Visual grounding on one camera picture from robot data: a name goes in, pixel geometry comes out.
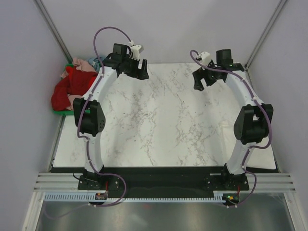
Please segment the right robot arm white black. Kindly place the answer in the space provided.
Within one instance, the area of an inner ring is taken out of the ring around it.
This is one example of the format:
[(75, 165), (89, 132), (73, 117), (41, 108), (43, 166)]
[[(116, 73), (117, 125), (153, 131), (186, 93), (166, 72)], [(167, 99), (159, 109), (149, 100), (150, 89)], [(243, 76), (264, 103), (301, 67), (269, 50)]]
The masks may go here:
[(241, 109), (235, 120), (233, 132), (236, 138), (235, 147), (230, 159), (225, 164), (225, 174), (220, 177), (221, 186), (232, 189), (237, 185), (240, 176), (246, 173), (246, 164), (254, 149), (267, 149), (272, 141), (271, 120), (273, 106), (265, 104), (255, 93), (245, 76), (245, 69), (233, 61), (231, 50), (216, 52), (213, 61), (208, 52), (190, 51), (193, 61), (200, 67), (193, 72), (194, 89), (203, 91), (206, 85), (212, 86), (222, 80), (231, 89)]

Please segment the white t shirt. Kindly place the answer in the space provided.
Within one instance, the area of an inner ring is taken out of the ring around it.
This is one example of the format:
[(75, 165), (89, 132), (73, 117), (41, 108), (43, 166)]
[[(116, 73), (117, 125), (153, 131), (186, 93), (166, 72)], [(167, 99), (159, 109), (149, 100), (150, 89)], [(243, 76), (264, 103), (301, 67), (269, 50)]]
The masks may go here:
[[(226, 163), (231, 157), (237, 139), (234, 135), (233, 125), (231, 122), (227, 120), (222, 121), (219, 124), (219, 127), (221, 129), (223, 162)], [(251, 152), (247, 167), (275, 170), (276, 163), (272, 146), (270, 145), (267, 149), (264, 150), (254, 149)]]

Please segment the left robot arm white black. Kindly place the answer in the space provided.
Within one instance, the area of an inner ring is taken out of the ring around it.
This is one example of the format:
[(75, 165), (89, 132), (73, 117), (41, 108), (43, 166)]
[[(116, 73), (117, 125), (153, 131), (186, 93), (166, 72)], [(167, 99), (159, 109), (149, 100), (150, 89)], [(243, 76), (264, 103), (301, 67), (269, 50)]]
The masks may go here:
[(74, 119), (77, 126), (77, 137), (85, 142), (85, 173), (91, 174), (89, 184), (95, 189), (105, 185), (104, 167), (101, 155), (101, 134), (106, 125), (106, 118), (101, 102), (110, 87), (121, 74), (138, 80), (147, 80), (147, 60), (140, 63), (144, 47), (130, 42), (129, 45), (115, 43), (113, 51), (102, 60), (94, 83), (80, 99), (74, 99)]

